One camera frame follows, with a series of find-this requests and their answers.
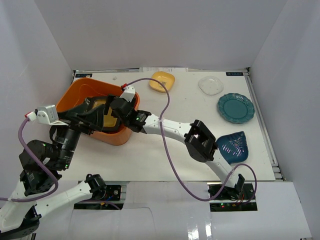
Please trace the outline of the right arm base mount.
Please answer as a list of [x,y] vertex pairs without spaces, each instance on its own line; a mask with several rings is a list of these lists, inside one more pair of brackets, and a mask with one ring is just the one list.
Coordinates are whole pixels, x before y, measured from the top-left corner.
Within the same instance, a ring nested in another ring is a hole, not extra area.
[[212,213],[229,213],[229,212],[256,212],[258,210],[256,197],[246,203],[254,193],[252,183],[245,183],[240,196],[229,196],[224,189],[220,195],[209,202]]

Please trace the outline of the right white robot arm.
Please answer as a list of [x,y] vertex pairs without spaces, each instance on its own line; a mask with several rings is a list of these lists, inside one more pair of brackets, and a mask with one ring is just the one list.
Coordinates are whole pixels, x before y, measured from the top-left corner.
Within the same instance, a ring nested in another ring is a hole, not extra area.
[[112,115],[136,133],[164,135],[185,144],[190,157],[205,163],[224,183],[226,195],[236,200],[244,193],[245,178],[236,174],[231,165],[223,158],[214,158],[218,150],[215,136],[200,120],[193,123],[176,122],[160,119],[158,116],[143,110],[135,110],[124,98],[116,98],[110,104]]

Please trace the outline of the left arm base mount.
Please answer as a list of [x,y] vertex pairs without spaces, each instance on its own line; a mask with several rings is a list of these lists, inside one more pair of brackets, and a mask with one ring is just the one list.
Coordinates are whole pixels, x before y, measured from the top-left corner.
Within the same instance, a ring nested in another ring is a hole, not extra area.
[[93,195],[89,200],[75,203],[74,210],[121,210],[126,194],[122,185],[109,184],[101,193]]

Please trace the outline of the yellow and black square plate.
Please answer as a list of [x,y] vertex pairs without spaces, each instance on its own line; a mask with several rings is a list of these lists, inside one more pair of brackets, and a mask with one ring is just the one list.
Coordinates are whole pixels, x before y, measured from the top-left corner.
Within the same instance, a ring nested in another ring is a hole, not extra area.
[[[95,96],[91,97],[90,105],[88,110],[94,109],[99,105],[105,105],[107,96]],[[104,115],[104,125],[102,132],[110,133],[117,132],[121,125],[121,120],[119,118],[114,118],[112,115]]]

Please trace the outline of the dark blue shell plate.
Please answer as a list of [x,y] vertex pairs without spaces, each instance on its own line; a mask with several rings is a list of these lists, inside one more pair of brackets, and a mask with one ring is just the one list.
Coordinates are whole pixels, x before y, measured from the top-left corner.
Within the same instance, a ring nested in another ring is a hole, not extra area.
[[220,154],[230,165],[243,163],[249,157],[247,138],[244,131],[223,135],[216,140],[216,143]]

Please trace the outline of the black floral square plate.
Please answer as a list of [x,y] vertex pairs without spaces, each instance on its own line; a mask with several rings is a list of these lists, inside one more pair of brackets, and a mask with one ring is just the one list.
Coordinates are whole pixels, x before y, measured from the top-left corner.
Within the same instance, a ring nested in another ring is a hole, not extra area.
[[86,97],[85,99],[84,99],[84,102],[83,102],[84,104],[86,104],[87,106],[89,106],[90,104],[91,104],[91,98],[90,97]]

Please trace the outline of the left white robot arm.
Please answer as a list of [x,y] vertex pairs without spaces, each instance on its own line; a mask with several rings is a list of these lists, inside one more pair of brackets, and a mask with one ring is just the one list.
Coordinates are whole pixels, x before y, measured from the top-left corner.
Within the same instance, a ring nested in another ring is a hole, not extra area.
[[[98,105],[90,109],[89,104],[83,102],[63,112],[57,112],[55,105],[47,105],[25,114],[18,129],[18,140],[23,147],[19,155],[22,172],[11,196],[2,198],[2,240],[32,234],[38,229],[41,218],[61,207],[105,196],[107,186],[99,174],[88,174],[76,187],[52,196],[58,190],[60,172],[70,167],[80,135],[103,130],[105,108]],[[24,141],[23,129],[33,121],[50,126],[51,143],[36,139],[29,143]]]

